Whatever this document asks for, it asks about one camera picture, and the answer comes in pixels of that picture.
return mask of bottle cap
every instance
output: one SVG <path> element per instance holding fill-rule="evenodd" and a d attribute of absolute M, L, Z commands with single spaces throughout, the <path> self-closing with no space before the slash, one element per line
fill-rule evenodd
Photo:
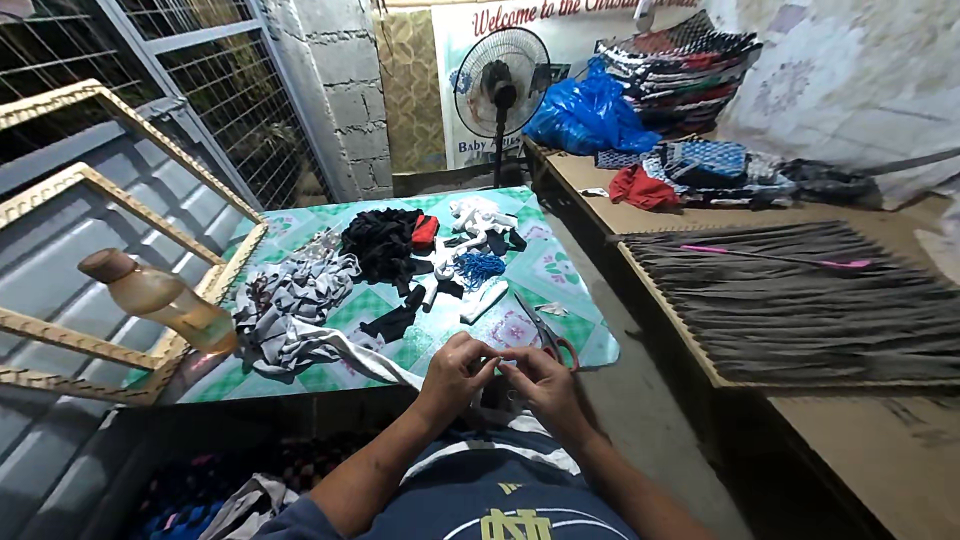
<path fill-rule="evenodd" d="M 77 264 L 77 270 L 98 282 L 113 283 L 136 268 L 136 261 L 116 248 L 107 248 L 88 255 Z"/>

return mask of table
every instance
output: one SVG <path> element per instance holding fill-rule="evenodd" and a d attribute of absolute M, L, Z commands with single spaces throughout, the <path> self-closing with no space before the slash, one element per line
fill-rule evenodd
<path fill-rule="evenodd" d="M 603 197 L 583 197 L 581 189 L 606 188 L 616 171 L 595 168 L 590 157 L 545 150 L 526 137 L 524 144 L 534 162 L 535 185 L 549 175 L 606 234 L 844 219 L 891 252 L 941 273 L 914 231 L 939 233 L 939 218 L 950 203 L 946 199 L 928 198 L 897 212 L 807 204 L 763 211 L 657 213 L 614 205 Z M 633 263 L 624 259 L 628 265 Z M 649 290 L 639 277 L 636 285 Z M 887 396 L 833 389 L 810 390 L 809 395 L 765 390 L 761 395 L 788 426 L 788 436 L 800 441 L 794 446 L 804 461 L 826 464 L 827 471 L 811 466 L 814 473 L 827 485 L 841 480 L 837 493 L 843 497 L 844 490 L 849 490 L 895 537 L 960 538 L 956 519 L 960 515 L 956 488 L 960 485 L 960 401 L 903 393 Z"/>
<path fill-rule="evenodd" d="M 581 366 L 589 368 L 615 362 L 619 345 L 593 304 L 564 247 L 544 221 L 537 196 L 526 187 L 268 211 L 265 215 L 270 229 L 236 283 L 245 280 L 255 267 L 286 258 L 318 231 L 326 228 L 342 231 L 358 212 L 365 210 L 422 209 L 427 215 L 437 216 L 439 235 L 451 236 L 450 226 L 454 218 L 449 212 L 450 202 L 472 196 L 495 202 L 501 211 L 515 215 L 519 223 L 517 231 L 528 242 L 522 253 L 507 253 L 504 278 L 510 284 L 510 290 L 520 293 L 532 306 L 559 302 L 569 311 L 566 317 L 545 313 L 542 317 L 574 346 Z M 243 237 L 250 226 L 249 223 L 241 224 L 235 236 Z M 235 291 L 231 290 L 228 299 L 234 297 Z M 400 304 L 402 299 L 392 285 L 358 283 L 344 302 L 330 311 L 326 325 L 421 376 L 426 373 L 430 357 L 458 331 L 469 331 L 496 348 L 539 344 L 533 323 L 511 292 L 471 326 L 459 322 L 460 301 L 440 294 L 430 312 L 418 312 L 416 323 L 407 329 L 402 340 L 385 344 L 379 336 L 374 341 L 360 332 L 361 322 L 370 322 Z M 225 302 L 225 307 L 232 308 L 232 300 Z M 215 366 L 211 364 L 216 360 L 201 364 L 203 360 L 190 358 L 183 363 L 177 377 L 168 385 L 173 387 L 171 396 L 161 398 L 165 403 L 215 402 L 386 384 L 357 373 L 343 361 L 314 364 L 294 377 L 267 378 L 246 368 L 236 356 L 230 356 Z"/>

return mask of hand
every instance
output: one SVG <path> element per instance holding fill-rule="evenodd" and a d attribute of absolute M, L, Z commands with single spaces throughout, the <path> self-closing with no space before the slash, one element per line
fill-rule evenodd
<path fill-rule="evenodd" d="M 530 404 L 534 414 L 564 446 L 579 444 L 593 432 L 577 403 L 573 376 L 565 366 L 536 347 L 518 347 L 501 352 L 500 373 Z"/>
<path fill-rule="evenodd" d="M 477 370 L 482 357 L 489 359 Z M 493 380 L 499 363 L 499 353 L 490 345 L 465 331 L 453 334 L 430 359 L 414 407 L 431 425 L 445 428 L 467 408 L 476 391 Z"/>

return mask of blue plastic bag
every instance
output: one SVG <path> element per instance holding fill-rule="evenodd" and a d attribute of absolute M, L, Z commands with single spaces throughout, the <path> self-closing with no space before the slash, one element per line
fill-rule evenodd
<path fill-rule="evenodd" d="M 523 132 L 539 144 L 577 156 L 611 148 L 642 154 L 660 141 L 660 135 L 643 129 L 623 99 L 623 86 L 597 58 L 590 59 L 582 82 L 564 79 L 548 88 Z"/>

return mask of green tablecloth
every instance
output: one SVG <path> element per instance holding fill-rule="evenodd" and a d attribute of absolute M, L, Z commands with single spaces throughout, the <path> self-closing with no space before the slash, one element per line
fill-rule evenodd
<path fill-rule="evenodd" d="M 460 323 L 460 301 L 439 294 L 429 313 L 422 310 L 417 313 L 417 322 L 407 329 L 402 340 L 384 344 L 382 338 L 378 337 L 375 349 L 400 366 L 424 375 L 430 357 L 450 335 L 461 330 L 470 332 L 495 348 L 539 345 L 533 323 L 511 294 L 516 291 L 532 306 L 559 302 L 569 311 L 566 317 L 545 313 L 542 317 L 558 335 L 565 337 L 577 349 L 582 366 L 615 362 L 620 352 L 619 345 L 590 299 L 564 247 L 544 221 L 536 195 L 526 187 L 269 211 L 266 216 L 270 229 L 237 282 L 245 280 L 247 273 L 260 264 L 286 258 L 317 231 L 327 227 L 337 231 L 345 229 L 358 212 L 365 210 L 422 209 L 428 215 L 437 216 L 440 235 L 450 236 L 450 225 L 454 222 L 449 210 L 450 201 L 471 196 L 489 199 L 497 203 L 501 211 L 515 215 L 519 222 L 518 232 L 528 242 L 524 252 L 507 253 L 504 277 L 510 283 L 511 292 L 470 326 Z M 241 224 L 235 236 L 244 237 L 251 226 L 250 222 Z M 234 295 L 235 292 L 231 290 L 228 298 L 232 299 Z M 360 335 L 361 322 L 370 322 L 400 304 L 402 300 L 393 286 L 361 282 L 354 286 L 340 306 L 330 311 L 326 325 L 353 339 Z M 232 300 L 227 301 L 225 306 L 232 308 Z M 232 356 L 194 384 L 180 398 L 180 402 L 327 392 L 382 384 L 384 382 L 355 372 L 343 361 L 314 364 L 286 380 L 268 379 L 245 368 L 239 358 Z"/>

